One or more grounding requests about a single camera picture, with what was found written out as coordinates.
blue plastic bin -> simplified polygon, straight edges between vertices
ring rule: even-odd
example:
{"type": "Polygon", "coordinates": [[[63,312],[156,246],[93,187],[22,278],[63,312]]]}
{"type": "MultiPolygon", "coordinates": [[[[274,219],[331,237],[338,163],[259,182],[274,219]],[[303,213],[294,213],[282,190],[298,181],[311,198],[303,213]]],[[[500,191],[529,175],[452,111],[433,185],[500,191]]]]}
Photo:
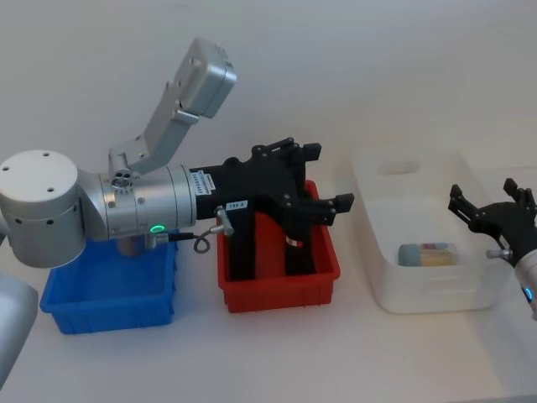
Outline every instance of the blue plastic bin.
{"type": "Polygon", "coordinates": [[[114,241],[88,240],[77,260],[50,271],[39,306],[64,334],[167,325],[176,251],[167,243],[130,258],[114,241]]]}

red plastic bin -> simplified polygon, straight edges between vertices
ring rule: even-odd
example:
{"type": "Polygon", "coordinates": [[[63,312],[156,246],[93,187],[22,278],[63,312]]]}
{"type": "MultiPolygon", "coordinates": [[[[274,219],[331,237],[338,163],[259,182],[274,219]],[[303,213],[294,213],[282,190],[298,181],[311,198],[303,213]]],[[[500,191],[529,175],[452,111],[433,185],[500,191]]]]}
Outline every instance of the red plastic bin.
{"type": "MultiPolygon", "coordinates": [[[[313,181],[306,181],[306,190],[318,199],[313,181]]],[[[230,281],[227,239],[218,235],[218,285],[231,313],[265,311],[292,306],[329,304],[334,280],[340,269],[326,226],[312,228],[312,250],[315,273],[285,275],[285,235],[269,216],[256,213],[256,278],[230,281]]]]}

green indicator light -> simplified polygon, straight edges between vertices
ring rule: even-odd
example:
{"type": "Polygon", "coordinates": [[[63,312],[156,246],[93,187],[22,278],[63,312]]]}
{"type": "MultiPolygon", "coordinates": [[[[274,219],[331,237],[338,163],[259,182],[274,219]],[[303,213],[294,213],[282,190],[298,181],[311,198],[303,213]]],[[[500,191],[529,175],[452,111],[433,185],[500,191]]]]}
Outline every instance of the green indicator light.
{"type": "Polygon", "coordinates": [[[151,231],[152,233],[162,233],[165,229],[166,227],[164,225],[157,224],[157,225],[153,225],[151,229],[149,229],[149,231],[151,231]]]}

white wall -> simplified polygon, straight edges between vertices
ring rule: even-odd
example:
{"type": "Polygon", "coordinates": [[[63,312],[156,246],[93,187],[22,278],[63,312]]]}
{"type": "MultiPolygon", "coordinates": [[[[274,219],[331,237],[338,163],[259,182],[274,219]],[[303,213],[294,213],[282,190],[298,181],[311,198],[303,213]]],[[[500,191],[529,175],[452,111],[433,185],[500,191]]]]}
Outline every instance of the white wall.
{"type": "Polygon", "coordinates": [[[227,48],[239,82],[185,139],[175,160],[188,165],[290,135],[323,144],[321,170],[388,142],[496,159],[508,136],[530,157],[535,21],[534,0],[2,0],[0,160],[52,148],[105,170],[195,36],[227,48]]]}

cable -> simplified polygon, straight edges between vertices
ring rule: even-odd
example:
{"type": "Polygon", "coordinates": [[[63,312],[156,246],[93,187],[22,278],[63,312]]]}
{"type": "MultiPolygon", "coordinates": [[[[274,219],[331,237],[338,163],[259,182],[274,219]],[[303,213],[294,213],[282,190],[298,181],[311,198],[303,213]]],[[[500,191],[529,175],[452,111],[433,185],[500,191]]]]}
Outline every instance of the cable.
{"type": "Polygon", "coordinates": [[[168,240],[170,242],[178,242],[195,239],[196,241],[194,242],[194,251],[197,254],[206,254],[207,252],[209,252],[209,249],[211,249],[211,243],[206,238],[209,234],[211,234],[210,229],[207,229],[201,235],[195,235],[194,233],[171,233],[168,235],[168,240]],[[205,244],[205,247],[203,249],[200,249],[200,242],[203,242],[205,244]]]}

